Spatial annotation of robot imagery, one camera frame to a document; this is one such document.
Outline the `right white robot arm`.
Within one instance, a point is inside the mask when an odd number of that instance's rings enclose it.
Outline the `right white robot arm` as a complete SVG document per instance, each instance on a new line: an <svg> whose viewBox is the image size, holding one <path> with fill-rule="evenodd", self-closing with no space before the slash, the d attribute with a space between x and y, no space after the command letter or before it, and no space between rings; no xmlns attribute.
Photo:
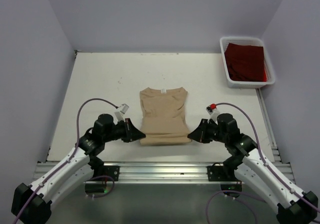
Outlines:
<svg viewBox="0 0 320 224"><path fill-rule="evenodd" d="M247 184L275 211L280 224L309 224L317 218L318 197L279 171L258 144L240 132L231 114L220 114L216 120L202 119L188 138L199 143L223 143L231 156L221 166L208 166L208 174L221 173L227 180Z"/></svg>

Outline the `beige t shirt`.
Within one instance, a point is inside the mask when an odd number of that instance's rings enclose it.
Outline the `beige t shirt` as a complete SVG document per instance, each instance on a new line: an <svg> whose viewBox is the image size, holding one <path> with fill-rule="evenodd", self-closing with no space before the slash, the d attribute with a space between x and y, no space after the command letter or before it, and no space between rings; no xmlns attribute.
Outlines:
<svg viewBox="0 0 320 224"><path fill-rule="evenodd" d="M142 110L142 146L183 145L191 142L186 123L185 102L188 92L176 89L146 88L139 94Z"/></svg>

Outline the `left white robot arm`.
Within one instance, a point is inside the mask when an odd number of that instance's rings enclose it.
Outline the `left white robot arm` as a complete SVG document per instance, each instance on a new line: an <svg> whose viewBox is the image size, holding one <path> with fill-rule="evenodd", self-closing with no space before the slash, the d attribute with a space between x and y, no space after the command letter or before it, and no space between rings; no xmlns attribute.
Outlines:
<svg viewBox="0 0 320 224"><path fill-rule="evenodd" d="M75 147L51 170L31 184L21 183L14 191L11 212L14 223L44 224L52 214L52 206L83 182L114 181L104 172L98 158L105 144L122 140L125 143L145 138L129 118L114 123L110 114L101 114L93 127L77 138Z"/></svg>

